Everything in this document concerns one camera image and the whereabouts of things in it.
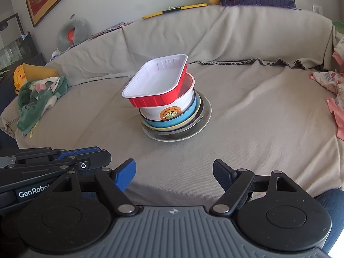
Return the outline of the books on sofa back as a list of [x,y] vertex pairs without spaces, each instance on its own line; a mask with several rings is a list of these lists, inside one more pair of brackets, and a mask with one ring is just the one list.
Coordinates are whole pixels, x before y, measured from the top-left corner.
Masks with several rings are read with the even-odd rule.
[[94,38],[100,37],[101,35],[110,33],[110,32],[112,32],[112,31],[116,31],[116,30],[121,29],[121,28],[123,28],[124,26],[130,25],[130,24],[132,24],[132,21],[130,21],[130,22],[121,22],[121,23],[118,23],[118,24],[116,24],[116,25],[114,25],[114,26],[108,27],[108,28],[106,28],[105,30],[100,31],[100,32],[98,32],[98,33],[92,35],[91,37],[89,37],[89,40],[92,40],[92,39],[94,39]]

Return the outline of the pink floral baby clothes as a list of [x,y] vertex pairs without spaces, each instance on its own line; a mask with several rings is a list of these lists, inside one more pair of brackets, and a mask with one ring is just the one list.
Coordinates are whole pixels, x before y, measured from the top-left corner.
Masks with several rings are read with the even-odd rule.
[[343,112],[343,38],[337,43],[332,54],[335,61],[342,68],[340,72],[313,72],[310,78],[335,95],[327,98],[327,106],[334,116],[338,127],[337,138],[343,140],[344,112]]

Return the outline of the yellow black stick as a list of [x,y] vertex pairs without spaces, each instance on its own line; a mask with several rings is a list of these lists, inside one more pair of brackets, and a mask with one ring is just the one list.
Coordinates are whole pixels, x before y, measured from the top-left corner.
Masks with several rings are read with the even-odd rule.
[[199,4],[194,4],[194,5],[172,7],[172,8],[166,9],[164,11],[160,11],[160,12],[153,13],[151,15],[144,16],[144,17],[142,17],[142,20],[150,19],[152,17],[156,17],[156,16],[160,16],[160,15],[164,15],[164,14],[168,14],[168,13],[172,13],[172,12],[183,11],[183,10],[193,9],[193,8],[203,8],[206,6],[207,6],[207,3],[199,3]]

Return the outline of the white plate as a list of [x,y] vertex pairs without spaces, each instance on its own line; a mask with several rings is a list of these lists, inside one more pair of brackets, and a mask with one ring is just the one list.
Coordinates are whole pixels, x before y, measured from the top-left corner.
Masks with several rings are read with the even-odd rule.
[[197,135],[199,132],[201,132],[206,125],[209,123],[211,115],[212,115],[212,106],[210,104],[210,101],[206,98],[205,101],[206,106],[205,106],[205,115],[201,119],[200,122],[198,122],[194,127],[189,129],[188,131],[185,131],[180,134],[176,135],[168,135],[168,136],[159,136],[159,135],[154,135],[152,133],[149,133],[147,130],[143,129],[143,131],[146,133],[147,136],[149,136],[153,140],[157,141],[162,141],[162,142],[178,142],[178,141],[184,141],[187,140],[195,135]]

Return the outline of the white paper bowl orange sticker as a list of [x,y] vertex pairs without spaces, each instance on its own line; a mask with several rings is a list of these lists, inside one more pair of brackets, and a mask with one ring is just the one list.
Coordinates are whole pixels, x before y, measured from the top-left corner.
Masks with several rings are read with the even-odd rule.
[[143,117],[151,121],[166,121],[182,114],[194,101],[194,77],[186,73],[177,99],[168,105],[144,107],[139,111]]

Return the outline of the blue jeans knee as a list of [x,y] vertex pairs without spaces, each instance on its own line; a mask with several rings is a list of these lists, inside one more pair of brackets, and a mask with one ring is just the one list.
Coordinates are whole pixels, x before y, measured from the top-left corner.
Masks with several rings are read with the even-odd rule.
[[322,248],[328,254],[343,231],[344,191],[331,189],[315,197],[315,199],[326,209],[332,220],[331,232]]

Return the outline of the navy striped cushion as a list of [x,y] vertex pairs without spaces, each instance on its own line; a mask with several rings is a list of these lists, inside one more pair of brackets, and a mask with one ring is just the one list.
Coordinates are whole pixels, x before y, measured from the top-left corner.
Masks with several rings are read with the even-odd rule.
[[295,0],[220,0],[222,6],[272,6],[296,9]]

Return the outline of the stainless steel bowl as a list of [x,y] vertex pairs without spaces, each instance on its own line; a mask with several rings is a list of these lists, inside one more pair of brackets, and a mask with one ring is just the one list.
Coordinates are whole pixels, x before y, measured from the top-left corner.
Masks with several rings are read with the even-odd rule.
[[175,125],[175,126],[172,126],[171,129],[162,131],[161,129],[154,128],[153,126],[149,126],[149,124],[145,122],[143,118],[141,118],[141,125],[143,129],[147,130],[149,133],[152,133],[154,135],[168,136],[168,135],[176,135],[176,134],[183,133],[185,131],[188,131],[192,127],[194,127],[198,122],[201,121],[201,119],[206,113],[205,111],[206,103],[204,102],[206,97],[202,93],[199,93],[198,91],[195,91],[195,93],[197,94],[198,96],[197,99],[199,101],[197,105],[197,109],[195,110],[195,113],[192,114],[191,117],[188,118],[186,121],[182,122],[181,125],[179,126]]

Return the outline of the green floral cloth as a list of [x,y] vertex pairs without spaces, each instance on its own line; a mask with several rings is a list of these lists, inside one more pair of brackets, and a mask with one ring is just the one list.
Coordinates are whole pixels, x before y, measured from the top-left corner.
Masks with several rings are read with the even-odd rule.
[[17,96],[20,115],[17,128],[22,135],[26,136],[30,133],[44,113],[52,108],[67,91],[68,79],[65,76],[48,77],[25,83]]

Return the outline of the red white foil tray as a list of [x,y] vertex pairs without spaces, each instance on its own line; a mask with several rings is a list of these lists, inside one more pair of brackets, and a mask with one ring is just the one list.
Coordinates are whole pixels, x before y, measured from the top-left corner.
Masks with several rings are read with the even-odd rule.
[[146,62],[127,84],[122,96],[136,108],[172,103],[183,85],[187,60],[187,55],[177,54]]

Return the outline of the grey neck pillow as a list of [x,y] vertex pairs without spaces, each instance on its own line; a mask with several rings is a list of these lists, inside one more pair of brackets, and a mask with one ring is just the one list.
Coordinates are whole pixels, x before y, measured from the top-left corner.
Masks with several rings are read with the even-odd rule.
[[86,41],[89,36],[89,22],[84,18],[72,15],[58,31],[57,50],[60,52],[66,52],[68,49]]

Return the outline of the beige sofa cover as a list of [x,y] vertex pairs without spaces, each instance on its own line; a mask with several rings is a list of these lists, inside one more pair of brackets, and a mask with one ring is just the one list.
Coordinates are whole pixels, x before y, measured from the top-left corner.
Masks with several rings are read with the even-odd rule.
[[[137,174],[126,194],[138,204],[211,206],[223,193],[216,159],[258,175],[283,171],[318,196],[343,188],[331,93],[310,79],[331,67],[336,43],[331,20],[304,10],[213,5],[139,20],[51,61],[68,79],[66,95],[27,136],[12,101],[1,133],[21,148],[97,146],[111,153],[112,167],[133,158]],[[194,137],[165,143],[143,132],[122,91],[144,63],[175,54],[188,56],[212,116]]]

